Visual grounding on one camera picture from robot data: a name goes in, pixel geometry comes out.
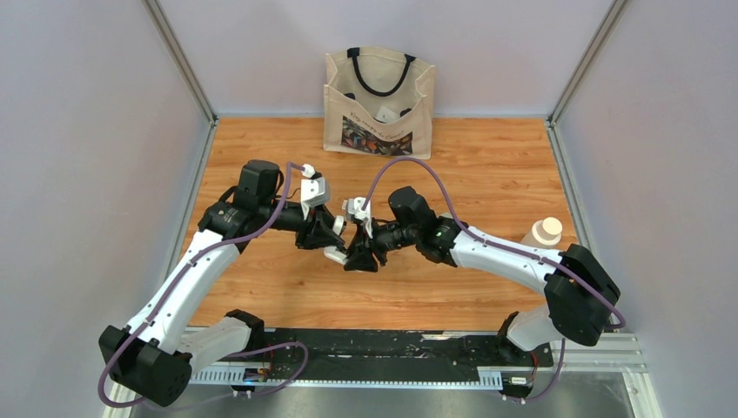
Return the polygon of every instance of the black bag handle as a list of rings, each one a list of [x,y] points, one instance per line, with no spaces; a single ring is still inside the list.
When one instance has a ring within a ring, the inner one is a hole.
[[[407,76],[407,71],[410,70],[410,63],[412,61],[415,61],[415,57],[412,55],[405,54],[405,69],[402,71],[402,77],[399,78],[399,81],[397,84],[392,88],[390,91],[376,91],[372,87],[369,87],[369,85],[364,81],[364,78],[361,77],[361,71],[359,70],[359,60],[357,59],[359,57],[359,48],[349,48],[346,50],[346,55],[353,61],[353,71],[356,73],[356,78],[359,80],[359,83],[366,91],[369,91],[374,96],[379,96],[381,98],[386,98],[387,96],[391,96],[394,94],[395,91],[399,89],[399,87],[402,85],[402,83],[405,81],[405,77]]]

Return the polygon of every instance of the white plastic container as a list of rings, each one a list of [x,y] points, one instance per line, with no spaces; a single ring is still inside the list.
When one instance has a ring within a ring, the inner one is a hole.
[[[563,230],[564,226],[560,220],[548,217],[534,223],[520,243],[538,248],[554,248],[561,241]]]

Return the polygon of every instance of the colorful printed graphic on bag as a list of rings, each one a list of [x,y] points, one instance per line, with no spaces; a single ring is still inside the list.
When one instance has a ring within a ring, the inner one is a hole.
[[[413,153],[413,133],[394,141],[383,141],[366,128],[344,117],[341,144],[354,150],[382,155],[410,155]]]

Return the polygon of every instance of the wood surface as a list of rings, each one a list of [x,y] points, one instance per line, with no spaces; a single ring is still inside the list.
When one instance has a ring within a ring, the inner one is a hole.
[[[328,207],[334,214],[341,213],[344,199],[365,195],[388,158],[326,152],[322,136],[322,118],[222,119],[184,248],[205,209],[238,183],[249,159],[283,167],[289,159],[314,165],[330,183]],[[428,162],[444,181],[459,216],[472,226],[520,240],[533,222],[554,216],[564,225],[560,248],[575,242],[541,120],[435,119]],[[436,213],[446,212],[431,176],[419,165],[400,163],[379,182],[372,199],[375,217],[391,218],[387,197],[405,185],[425,196]],[[343,236],[350,241],[352,226]],[[239,308],[268,327],[497,330],[511,312],[544,302],[510,280],[433,264],[414,248],[388,258],[379,273],[348,273],[320,250],[295,248],[293,233],[268,231],[215,283],[191,324],[211,325]]]

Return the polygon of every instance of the tote bag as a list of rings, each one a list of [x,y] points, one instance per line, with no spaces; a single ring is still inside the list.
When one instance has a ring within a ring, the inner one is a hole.
[[[376,47],[326,54],[327,151],[431,157],[435,67]]]

